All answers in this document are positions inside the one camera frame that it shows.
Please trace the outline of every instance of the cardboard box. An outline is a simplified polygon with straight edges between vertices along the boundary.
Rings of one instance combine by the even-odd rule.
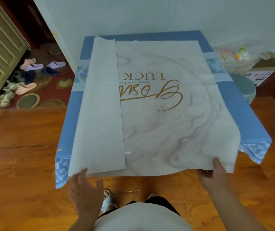
[[[274,73],[275,67],[255,67],[252,68],[245,76],[253,81],[257,87],[261,85],[272,73]]]

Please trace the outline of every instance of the table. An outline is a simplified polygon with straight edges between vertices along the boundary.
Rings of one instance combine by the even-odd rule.
[[[270,144],[271,138],[263,125],[246,102],[230,75],[222,67],[217,54],[205,39],[201,31],[163,32],[130,35],[101,36],[104,39],[116,41],[166,41],[186,40],[198,41],[203,55],[209,65],[226,107],[231,113],[240,131],[239,150],[248,154],[255,163],[261,163]],[[56,188],[60,188],[68,181],[68,170],[72,153],[74,135],[79,117],[84,83],[93,48],[93,37],[85,37],[81,50],[78,70],[72,86],[66,117],[55,157]]]

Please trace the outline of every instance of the wooden floor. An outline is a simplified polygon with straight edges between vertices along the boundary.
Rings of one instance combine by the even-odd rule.
[[[275,101],[252,107],[273,139],[262,164],[239,153],[231,185],[241,202],[275,231]],[[76,220],[67,186],[55,189],[55,151],[65,109],[0,112],[0,230],[67,230]],[[167,198],[194,230],[224,230],[195,170],[158,177],[105,178],[120,206],[151,192]]]

